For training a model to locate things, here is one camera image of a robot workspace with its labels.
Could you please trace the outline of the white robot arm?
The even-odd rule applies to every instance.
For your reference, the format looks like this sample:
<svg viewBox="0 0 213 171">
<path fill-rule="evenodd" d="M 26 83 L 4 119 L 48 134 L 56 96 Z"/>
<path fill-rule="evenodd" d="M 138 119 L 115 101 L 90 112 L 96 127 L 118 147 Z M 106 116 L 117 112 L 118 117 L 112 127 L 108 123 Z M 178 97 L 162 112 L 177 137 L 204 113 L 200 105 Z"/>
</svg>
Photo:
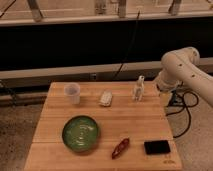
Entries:
<svg viewBox="0 0 213 171">
<path fill-rule="evenodd" d="M 172 91 L 182 81 L 213 108 L 213 76 L 197 67 L 199 60 L 199 51 L 194 47 L 165 53 L 161 58 L 162 70 L 155 78 L 157 88 Z"/>
</svg>

